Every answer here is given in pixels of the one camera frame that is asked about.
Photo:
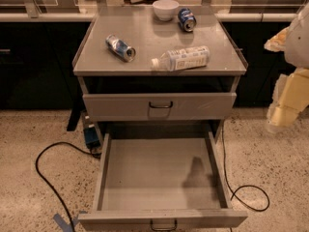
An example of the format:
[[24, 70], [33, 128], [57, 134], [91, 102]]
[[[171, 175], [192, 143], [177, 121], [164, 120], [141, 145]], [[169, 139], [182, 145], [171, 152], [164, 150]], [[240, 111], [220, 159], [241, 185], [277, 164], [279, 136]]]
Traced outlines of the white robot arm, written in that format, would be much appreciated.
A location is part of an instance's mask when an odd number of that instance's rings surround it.
[[267, 130], [277, 133], [291, 126], [309, 105], [309, 4], [289, 27], [265, 43], [265, 49], [283, 51], [285, 61], [295, 66], [290, 75], [279, 75], [267, 111]]

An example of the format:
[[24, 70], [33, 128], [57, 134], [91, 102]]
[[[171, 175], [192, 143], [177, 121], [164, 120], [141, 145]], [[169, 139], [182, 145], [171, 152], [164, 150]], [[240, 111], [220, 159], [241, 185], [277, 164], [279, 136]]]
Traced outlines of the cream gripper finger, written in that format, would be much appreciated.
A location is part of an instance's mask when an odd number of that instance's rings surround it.
[[267, 40], [264, 44], [264, 49], [272, 52], [284, 51], [286, 48], [286, 38], [288, 33], [288, 27], [282, 29], [271, 39]]
[[280, 74], [267, 111], [267, 130], [278, 133], [293, 124], [309, 105], [309, 70], [296, 68], [290, 75]]

